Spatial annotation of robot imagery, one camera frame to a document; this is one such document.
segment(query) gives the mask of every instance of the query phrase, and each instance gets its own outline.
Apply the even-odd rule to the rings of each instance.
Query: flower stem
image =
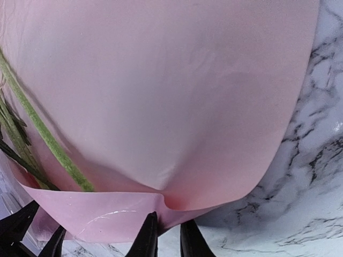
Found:
[[[19,82],[13,74],[7,60],[5,59],[2,51],[0,50],[0,69],[8,85],[11,87],[15,96],[17,97],[20,104],[23,106],[27,115],[31,119],[32,123],[38,130],[40,136],[45,141],[53,155],[60,162],[60,164],[66,169],[69,175],[74,181],[82,188],[83,191],[93,192],[93,185],[87,180],[87,178],[80,172],[76,165],[71,161],[68,155],[65,153],[63,148],[58,144],[56,139],[53,137],[51,132],[45,126],[37,112],[34,110],[29,100],[19,86]]]

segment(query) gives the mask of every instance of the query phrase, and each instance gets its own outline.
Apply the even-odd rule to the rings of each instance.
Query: black spike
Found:
[[[0,221],[0,242],[12,244],[22,241],[38,208],[38,203],[32,201],[18,212],[2,219]]]
[[[66,230],[59,226],[38,257],[61,257],[65,232]]]
[[[36,257],[22,243],[3,244],[0,243],[0,256],[8,257]]]
[[[147,215],[126,257],[157,257],[157,213]]]
[[[181,224],[181,257],[215,257],[194,220]]]

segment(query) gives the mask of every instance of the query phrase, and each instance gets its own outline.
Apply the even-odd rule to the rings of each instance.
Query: white marble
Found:
[[[322,0],[307,76],[266,175],[245,198],[197,220],[216,256],[343,256],[343,1]],[[130,244],[66,241],[63,256],[124,256]],[[159,239],[179,254],[179,228]]]

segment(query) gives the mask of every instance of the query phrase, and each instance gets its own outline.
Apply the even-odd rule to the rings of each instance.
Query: marble countertop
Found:
[[[200,217],[214,254],[339,257],[343,251],[343,1],[322,0],[301,95],[266,175],[245,198]],[[179,228],[159,255],[180,256]],[[64,257],[125,256],[130,244],[65,241]]]

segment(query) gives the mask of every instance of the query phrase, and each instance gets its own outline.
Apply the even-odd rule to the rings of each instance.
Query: bouquet wrapper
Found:
[[[132,241],[248,194],[296,103],[319,1],[0,0],[0,46],[35,109],[93,183],[81,192],[16,98],[32,149],[62,191],[10,162],[23,203],[87,242]]]

